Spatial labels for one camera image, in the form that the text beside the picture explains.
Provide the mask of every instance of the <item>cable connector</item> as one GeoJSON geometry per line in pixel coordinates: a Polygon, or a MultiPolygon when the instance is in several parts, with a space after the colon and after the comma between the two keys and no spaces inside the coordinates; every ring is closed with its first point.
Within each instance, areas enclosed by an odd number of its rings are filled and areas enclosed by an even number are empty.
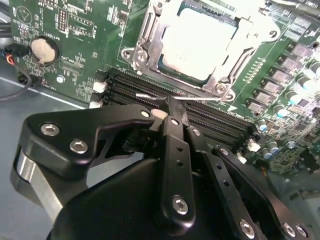
{"type": "Polygon", "coordinates": [[[22,58],[30,54],[30,47],[19,43],[12,43],[4,47],[6,54],[11,54],[13,57],[22,58]]]}

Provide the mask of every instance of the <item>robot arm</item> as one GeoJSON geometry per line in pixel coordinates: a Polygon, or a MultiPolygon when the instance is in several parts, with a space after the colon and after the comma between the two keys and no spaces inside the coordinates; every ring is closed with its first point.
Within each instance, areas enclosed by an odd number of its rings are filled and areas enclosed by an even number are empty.
{"type": "Polygon", "coordinates": [[[140,105],[25,120],[11,182],[48,212],[48,240],[314,239],[230,150],[209,149],[182,102],[161,109],[163,120],[140,105]],[[90,167],[134,152],[143,160],[86,186],[90,167]]]}

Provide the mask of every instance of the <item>red wire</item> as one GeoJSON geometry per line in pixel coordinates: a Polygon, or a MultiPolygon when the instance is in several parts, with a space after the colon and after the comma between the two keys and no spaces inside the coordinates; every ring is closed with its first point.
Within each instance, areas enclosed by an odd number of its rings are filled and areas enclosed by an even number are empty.
{"type": "Polygon", "coordinates": [[[11,54],[8,54],[7,56],[5,56],[6,58],[6,61],[11,64],[11,65],[15,65],[15,62],[14,60],[12,59],[12,55],[11,54]]]}

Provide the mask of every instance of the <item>cpu socket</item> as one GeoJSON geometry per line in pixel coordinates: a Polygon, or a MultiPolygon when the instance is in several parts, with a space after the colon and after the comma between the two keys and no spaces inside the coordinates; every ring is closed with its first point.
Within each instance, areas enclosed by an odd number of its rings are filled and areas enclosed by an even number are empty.
{"type": "Polygon", "coordinates": [[[122,58],[138,75],[199,97],[233,101],[232,85],[257,48],[281,31],[257,7],[223,12],[215,2],[209,9],[208,2],[150,0],[136,46],[123,48],[122,58]]]}

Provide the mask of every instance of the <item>capacitor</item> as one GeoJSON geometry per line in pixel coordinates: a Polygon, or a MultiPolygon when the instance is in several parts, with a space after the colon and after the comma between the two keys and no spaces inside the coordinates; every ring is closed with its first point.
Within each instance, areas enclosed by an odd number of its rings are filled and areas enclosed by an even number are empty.
{"type": "Polygon", "coordinates": [[[275,141],[269,142],[268,148],[269,148],[270,153],[272,153],[272,154],[276,154],[277,152],[279,152],[278,144],[275,141]]]}
{"type": "Polygon", "coordinates": [[[289,114],[288,110],[282,105],[275,106],[274,111],[279,118],[284,118],[289,114]]]}
{"type": "Polygon", "coordinates": [[[266,124],[266,121],[263,120],[263,119],[258,120],[258,122],[257,122],[256,124],[258,125],[259,130],[260,130],[261,132],[266,131],[267,128],[268,128],[268,127],[267,127],[267,124],[266,124]]]}
{"type": "Polygon", "coordinates": [[[310,78],[303,76],[298,80],[298,83],[303,87],[305,90],[313,90],[316,88],[316,81],[311,80],[310,78]]]}
{"type": "Polygon", "coordinates": [[[262,149],[262,155],[264,159],[270,159],[272,157],[272,154],[268,148],[262,149]]]}
{"type": "Polygon", "coordinates": [[[294,149],[296,147],[296,143],[294,141],[288,141],[286,146],[288,149],[294,149]]]}
{"type": "Polygon", "coordinates": [[[286,93],[285,97],[289,100],[289,102],[293,105],[298,104],[302,101],[302,97],[296,93],[294,90],[290,90],[286,93]]]}
{"type": "Polygon", "coordinates": [[[320,77],[320,62],[316,61],[315,63],[311,64],[310,70],[320,77]]]}

